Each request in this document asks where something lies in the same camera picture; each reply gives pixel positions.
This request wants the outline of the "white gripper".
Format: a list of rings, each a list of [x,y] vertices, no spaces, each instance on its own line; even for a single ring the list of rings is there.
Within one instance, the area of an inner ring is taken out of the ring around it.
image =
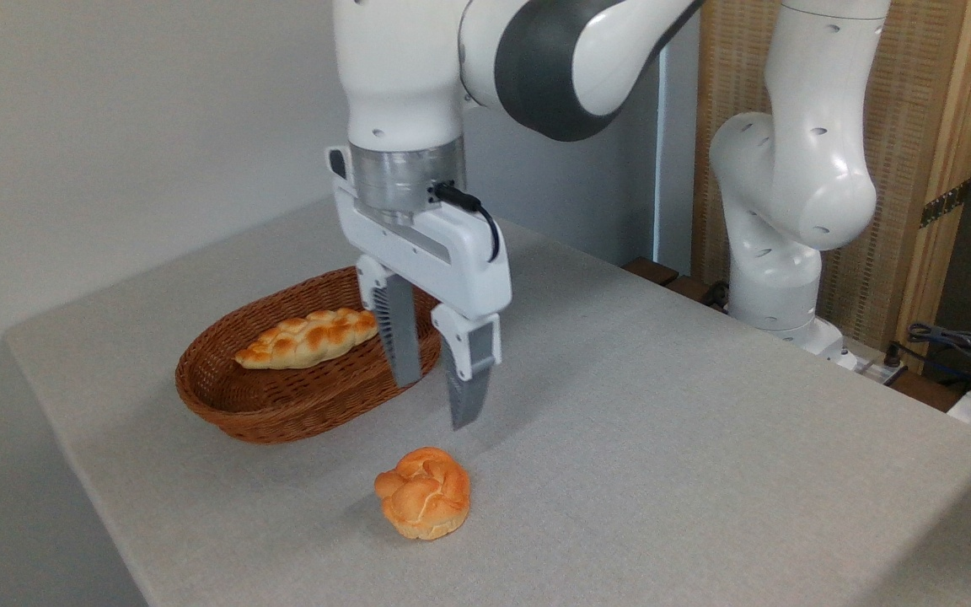
[[[454,430],[474,422],[486,402],[491,369],[502,360],[497,312],[512,298],[501,235],[481,215],[434,192],[436,185],[464,183],[463,151],[459,145],[326,149],[339,222],[347,241],[367,255],[356,262],[363,308],[377,321],[398,387],[421,379],[409,282],[440,301],[432,323],[443,338]]]

